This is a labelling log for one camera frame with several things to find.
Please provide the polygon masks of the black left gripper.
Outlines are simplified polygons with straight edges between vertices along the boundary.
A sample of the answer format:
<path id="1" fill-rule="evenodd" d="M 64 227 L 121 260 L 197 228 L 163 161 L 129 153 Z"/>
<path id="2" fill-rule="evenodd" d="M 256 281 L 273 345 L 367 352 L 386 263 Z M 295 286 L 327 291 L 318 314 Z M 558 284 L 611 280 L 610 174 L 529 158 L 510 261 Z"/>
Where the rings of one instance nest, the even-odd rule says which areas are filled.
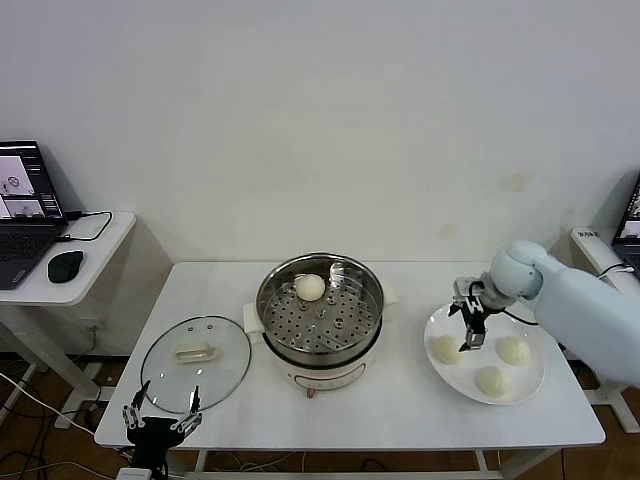
<path id="1" fill-rule="evenodd" d="M 139 469 L 167 469 L 167 453 L 179 446 L 185 433 L 193 433 L 202 422 L 199 386 L 196 385 L 188 413 L 181 420 L 165 417 L 143 417 L 140 408 L 151 381 L 136 392 L 131 403 L 124 405 L 122 415 L 127 440 L 134 446 L 130 466 Z"/>

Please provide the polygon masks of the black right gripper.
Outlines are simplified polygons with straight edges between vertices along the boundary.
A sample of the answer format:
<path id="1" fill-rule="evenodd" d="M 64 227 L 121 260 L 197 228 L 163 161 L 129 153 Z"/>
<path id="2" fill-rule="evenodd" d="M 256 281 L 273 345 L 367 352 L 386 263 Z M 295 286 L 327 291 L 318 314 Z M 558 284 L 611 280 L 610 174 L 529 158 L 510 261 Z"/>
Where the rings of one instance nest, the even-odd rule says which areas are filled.
<path id="1" fill-rule="evenodd" d="M 462 299 L 452 302 L 448 315 L 460 312 L 463 316 L 466 332 L 465 339 L 458 351 L 460 353 L 479 350 L 484 344 L 485 322 L 493 314 L 493 310 L 484 306 L 476 295 L 463 295 Z"/>

